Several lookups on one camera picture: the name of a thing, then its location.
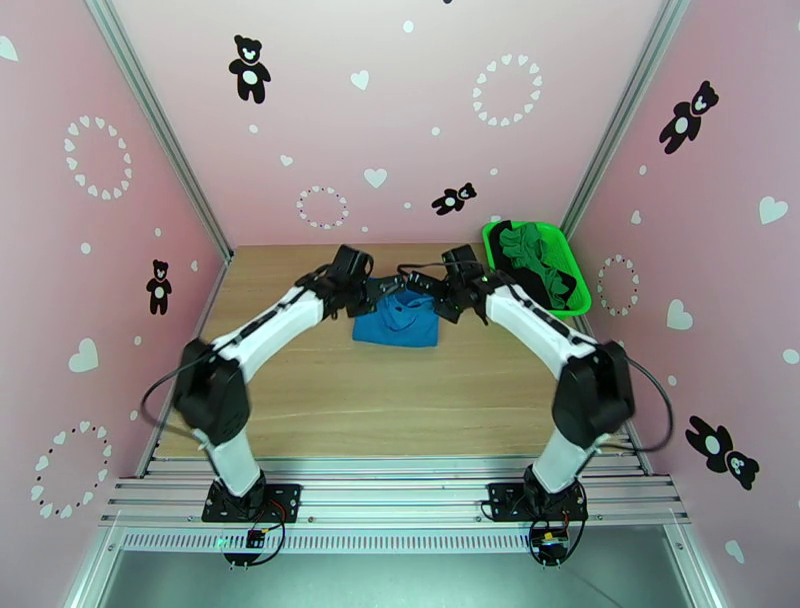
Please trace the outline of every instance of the pink backdrop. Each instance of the pink backdrop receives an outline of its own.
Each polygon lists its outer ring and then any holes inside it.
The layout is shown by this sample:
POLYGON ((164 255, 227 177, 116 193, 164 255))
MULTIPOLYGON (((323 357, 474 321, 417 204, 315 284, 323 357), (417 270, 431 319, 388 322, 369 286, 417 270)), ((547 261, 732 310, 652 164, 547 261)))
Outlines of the pink backdrop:
POLYGON ((0 90, 0 603, 43 608, 134 473, 139 396, 177 362, 221 259, 82 2, 0 4, 0 90), (169 263, 163 316, 153 259, 169 263))
MULTIPOLYGON (((800 3, 733 4, 692 3, 573 244, 596 334, 623 340, 675 401, 675 439, 652 461, 674 476, 731 605, 795 606, 800 3), (673 106, 704 80, 719 103, 665 154, 673 106), (689 445, 693 415, 759 463, 750 491, 735 463, 712 472, 689 445)), ((635 388, 636 427, 653 442, 663 405, 635 388)))
POLYGON ((660 2, 114 6, 238 246, 468 240, 493 216, 560 223, 660 2), (237 34, 263 44, 261 104, 228 71, 237 34), (431 203, 466 182, 477 197, 436 215, 431 203))

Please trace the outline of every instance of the green tray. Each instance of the green tray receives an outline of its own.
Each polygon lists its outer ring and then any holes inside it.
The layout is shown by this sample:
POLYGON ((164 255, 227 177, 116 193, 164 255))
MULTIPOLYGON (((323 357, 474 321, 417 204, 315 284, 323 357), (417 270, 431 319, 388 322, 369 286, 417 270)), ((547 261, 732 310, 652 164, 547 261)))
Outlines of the green tray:
MULTIPOLYGON (((489 233, 499 223, 492 222, 483 227, 483 244, 486 248, 489 268, 492 270, 494 270, 494 259, 489 247, 489 233)), ((513 228, 524 224, 535 224, 547 244, 547 257, 543 260, 544 263, 572 275, 577 281, 575 290, 567 300, 567 308, 569 310, 548 310, 548 312, 559 319, 577 317, 589 312, 589 308, 592 306, 592 295, 586 286, 586 281, 583 280, 581 269, 578 268, 578 263, 575 261, 575 256, 572 255, 572 250, 569 248, 569 243, 567 243, 564 233, 557 226, 544 222, 511 222, 513 228)))

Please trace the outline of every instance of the white heart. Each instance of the white heart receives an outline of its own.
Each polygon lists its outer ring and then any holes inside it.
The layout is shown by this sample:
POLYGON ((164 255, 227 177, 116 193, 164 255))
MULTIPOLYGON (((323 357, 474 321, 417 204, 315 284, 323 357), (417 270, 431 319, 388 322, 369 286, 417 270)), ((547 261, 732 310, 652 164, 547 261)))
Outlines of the white heart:
POLYGON ((91 338, 78 344, 78 352, 69 358, 69 369, 75 373, 88 372, 98 366, 97 346, 91 338))
POLYGON ((742 553, 742 548, 735 540, 729 540, 727 543, 725 543, 725 553, 730 555, 740 564, 744 563, 744 553, 742 553))
POLYGON ((373 188, 380 188, 388 175, 386 169, 366 169, 364 171, 364 179, 373 188))
POLYGON ((686 310, 684 310, 683 302, 680 300, 672 300, 667 309, 667 327, 671 329, 686 330, 694 325, 694 319, 686 310))
POLYGON ((769 224, 781 219, 789 211, 789 205, 784 201, 775 201, 771 196, 765 196, 758 204, 758 214, 761 216, 761 224, 769 224))
POLYGON ((352 82, 356 87, 358 87, 362 91, 366 91, 367 85, 369 84, 369 72, 367 72, 366 70, 361 70, 360 72, 356 72, 355 74, 350 74, 350 82, 352 82))
POLYGON ((14 44, 5 36, 0 36, 0 57, 9 61, 19 61, 17 49, 14 44))

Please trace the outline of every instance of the metal grate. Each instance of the metal grate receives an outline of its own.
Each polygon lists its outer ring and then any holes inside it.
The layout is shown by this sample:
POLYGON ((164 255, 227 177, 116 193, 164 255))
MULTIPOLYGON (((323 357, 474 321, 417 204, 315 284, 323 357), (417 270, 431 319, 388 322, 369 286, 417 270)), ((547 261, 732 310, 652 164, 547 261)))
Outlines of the metal grate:
MULTIPOLYGON (((270 533, 263 549, 246 549, 247 530, 170 530, 129 528, 126 551, 215 553, 236 550, 265 553, 280 542, 270 533)), ((516 530, 288 530, 285 553, 517 553, 527 551, 526 535, 516 530)))

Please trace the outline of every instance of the black teddy bear sticker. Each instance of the black teddy bear sticker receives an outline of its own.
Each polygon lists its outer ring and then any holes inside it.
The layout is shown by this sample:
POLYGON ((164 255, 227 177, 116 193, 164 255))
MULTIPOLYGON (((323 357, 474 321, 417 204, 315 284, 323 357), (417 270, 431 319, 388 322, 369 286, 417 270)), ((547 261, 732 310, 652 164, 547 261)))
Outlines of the black teddy bear sticker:
POLYGON ((431 207, 436 209, 436 215, 446 215, 451 211, 461 211, 464 208, 464 201, 478 196, 475 188, 470 182, 464 184, 460 190, 447 188, 444 196, 440 196, 431 203, 431 207))
POLYGON ((239 97, 247 101, 252 93, 253 101, 262 103, 265 97, 264 83, 270 82, 272 78, 267 68, 258 60, 261 56, 261 42, 239 34, 233 40, 236 42, 239 59, 231 61, 228 71, 237 75, 239 97))
POLYGON ((715 431, 697 416, 689 418, 689 424, 697 432, 687 429, 686 439, 689 445, 706 457, 706 466, 715 473, 730 471, 745 490, 752 490, 756 473, 761 467, 753 458, 733 449, 733 440, 728 429, 720 425, 715 431))
POLYGON ((675 117, 662 129, 661 135, 658 137, 658 141, 662 144, 669 140, 664 152, 672 154, 681 147, 687 137, 694 141, 700 132, 700 123, 702 122, 700 117, 717 105, 718 101, 719 96, 712 88, 711 83, 705 80, 694 94, 691 103, 682 101, 677 104, 672 110, 675 117))
POLYGON ((172 293, 172 285, 167 280, 169 264, 160 260, 153 260, 153 278, 147 282, 147 291, 150 292, 150 314, 160 312, 167 314, 167 296, 172 293))

